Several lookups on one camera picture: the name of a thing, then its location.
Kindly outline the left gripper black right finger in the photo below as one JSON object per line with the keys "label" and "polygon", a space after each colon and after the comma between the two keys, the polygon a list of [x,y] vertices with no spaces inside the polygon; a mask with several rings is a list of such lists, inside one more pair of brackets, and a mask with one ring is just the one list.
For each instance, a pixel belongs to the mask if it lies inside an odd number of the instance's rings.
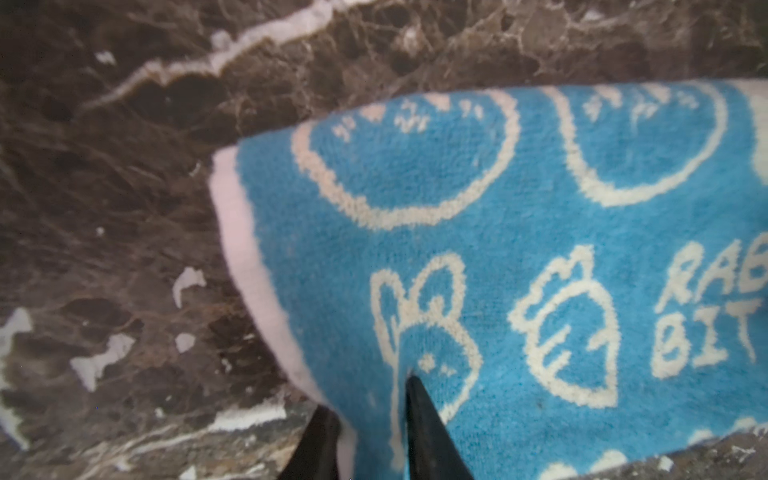
{"label": "left gripper black right finger", "polygon": [[412,480],[473,480],[424,384],[406,381],[406,427]]}

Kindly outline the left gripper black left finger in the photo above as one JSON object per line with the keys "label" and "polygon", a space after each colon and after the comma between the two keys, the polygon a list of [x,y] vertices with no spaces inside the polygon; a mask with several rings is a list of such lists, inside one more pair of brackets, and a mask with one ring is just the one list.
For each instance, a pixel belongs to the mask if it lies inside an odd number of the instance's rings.
{"label": "left gripper black left finger", "polygon": [[338,480],[338,416],[318,405],[278,480]]}

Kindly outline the teal bunny print towel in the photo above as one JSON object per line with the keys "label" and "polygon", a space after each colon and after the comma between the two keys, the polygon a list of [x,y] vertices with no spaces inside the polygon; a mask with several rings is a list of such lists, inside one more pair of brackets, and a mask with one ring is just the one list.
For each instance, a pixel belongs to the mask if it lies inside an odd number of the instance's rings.
{"label": "teal bunny print towel", "polygon": [[336,478],[415,474],[430,408],[451,478],[767,429],[763,80],[401,97],[221,149],[210,192]]}

